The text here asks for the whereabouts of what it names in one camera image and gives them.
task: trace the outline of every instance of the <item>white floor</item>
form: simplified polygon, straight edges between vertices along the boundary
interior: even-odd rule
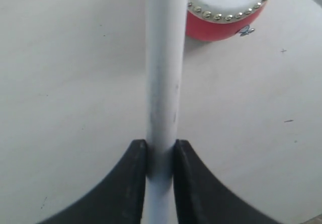
[[[322,212],[321,22],[270,0],[250,36],[186,40],[179,137],[284,223]],[[144,137],[144,30],[144,0],[0,0],[0,223],[63,209]]]

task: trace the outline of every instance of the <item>black plastic piece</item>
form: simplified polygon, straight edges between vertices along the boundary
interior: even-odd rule
[[[179,224],[278,224],[226,188],[186,140],[174,146],[174,191]]]
[[[92,191],[40,224],[139,224],[142,218],[147,145],[134,140]]]

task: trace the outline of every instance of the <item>drum rim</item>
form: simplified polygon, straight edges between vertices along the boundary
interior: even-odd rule
[[[215,12],[209,9],[209,6],[204,5],[198,0],[188,1],[188,11],[194,16],[217,24],[229,24],[240,21],[260,9],[268,0],[260,0],[252,7],[246,8],[243,12],[227,14],[224,12]]]

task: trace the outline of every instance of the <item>drum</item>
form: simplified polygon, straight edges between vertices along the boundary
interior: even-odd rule
[[[268,0],[189,0],[186,34],[202,41],[218,41],[250,28]]]

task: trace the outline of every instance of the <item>red drum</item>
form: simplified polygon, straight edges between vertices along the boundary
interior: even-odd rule
[[[202,41],[218,41],[250,28],[267,0],[189,0],[186,34]]]

